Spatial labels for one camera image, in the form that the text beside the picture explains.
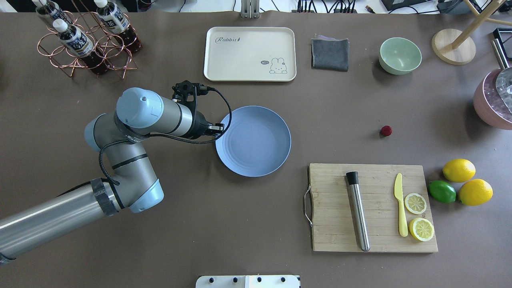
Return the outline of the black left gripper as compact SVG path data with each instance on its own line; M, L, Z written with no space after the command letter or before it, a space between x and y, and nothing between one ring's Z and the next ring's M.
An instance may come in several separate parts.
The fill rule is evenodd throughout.
M172 131L172 135L197 139L200 136L221 136L224 133L224 124L208 122L197 110L197 97L216 89L188 80L177 83L172 89L172 99L177 102L181 111L180 125Z

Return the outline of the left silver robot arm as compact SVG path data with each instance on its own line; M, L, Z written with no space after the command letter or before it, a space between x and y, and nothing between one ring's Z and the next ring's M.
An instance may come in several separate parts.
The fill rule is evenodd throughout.
M164 198L142 144L164 137L190 144L198 138L221 138L229 124L212 123L197 110L198 96L218 90L185 80L172 87L172 98L138 87L125 90L116 109L101 114L84 130L87 144L98 153L104 176L70 188L54 199L1 220L1 264L21 254L129 208L139 213Z

